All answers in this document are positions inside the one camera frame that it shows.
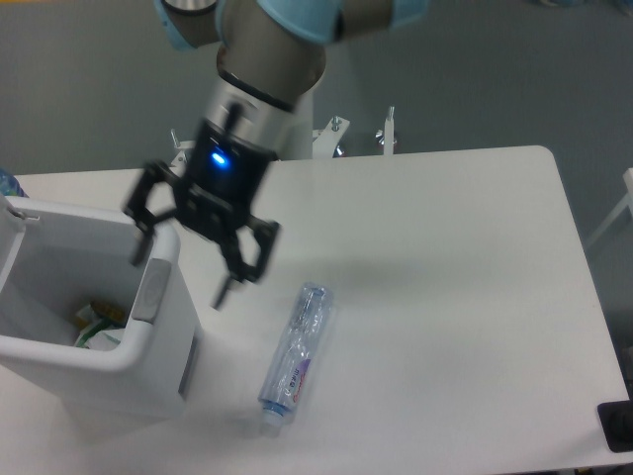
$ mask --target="metal stand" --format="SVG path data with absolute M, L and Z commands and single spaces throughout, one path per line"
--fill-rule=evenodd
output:
M 624 173 L 628 193 L 615 205 L 604 221 L 591 233 L 585 243 L 588 258 L 596 257 L 608 240 L 625 228 L 633 218 L 633 168 Z
M 349 128 L 349 121 L 334 116 L 322 131 L 313 131 L 313 158 L 344 156 L 340 141 Z
M 383 155 L 393 155 L 396 152 L 399 139 L 394 121 L 395 113 L 396 107 L 391 106 L 387 112 L 385 127 L 380 129 L 375 135 L 376 145 L 383 150 Z
M 177 154 L 174 159 L 171 161 L 171 166 L 181 166 L 186 165 L 191 152 L 196 146 L 195 141 L 186 141 L 180 142 L 176 137 L 176 130 L 171 130 L 171 139 L 174 142 L 174 150 L 176 150 Z

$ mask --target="bottle label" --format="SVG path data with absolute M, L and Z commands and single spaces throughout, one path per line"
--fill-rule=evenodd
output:
M 306 380 L 306 373 L 308 373 L 308 366 L 310 366 L 310 360 L 304 359 L 297 365 L 295 371 L 293 371 L 293 377 L 290 379 L 290 391 L 293 395 L 293 403 L 297 404 L 299 401 L 299 395 L 301 394 L 301 388 L 304 386 Z

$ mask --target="blue led light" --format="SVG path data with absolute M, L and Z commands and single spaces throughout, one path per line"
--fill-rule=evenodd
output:
M 226 169 L 230 165 L 228 158 L 226 158 L 223 152 L 217 147 L 211 152 L 211 160 L 217 168 Z

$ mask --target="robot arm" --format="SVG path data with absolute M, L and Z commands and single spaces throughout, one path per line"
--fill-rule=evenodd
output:
M 264 274 L 279 225 L 255 218 L 251 203 L 268 164 L 284 145 L 300 96 L 324 70 L 324 46 L 399 26 L 422 15 L 427 0 L 154 0 L 167 36 L 179 49 L 226 45 L 210 105 L 182 176 L 149 164 L 124 208 L 142 240 L 145 259 L 154 227 L 176 218 L 216 242 L 228 276 L 217 308 L 233 283 Z M 166 182 L 175 207 L 159 216 L 146 208 L 153 186 Z M 237 231 L 251 229 L 259 245 L 244 262 Z

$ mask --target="white table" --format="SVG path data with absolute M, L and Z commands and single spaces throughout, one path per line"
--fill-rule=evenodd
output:
M 119 208 L 134 171 L 24 176 Z M 617 464 L 596 406 L 627 397 L 554 159 L 541 147 L 276 163 L 267 278 L 209 307 L 216 247 L 182 232 L 206 333 L 184 417 L 63 405 L 0 368 L 0 472 L 492 474 Z M 294 422 L 256 401 L 305 280 L 337 313 Z

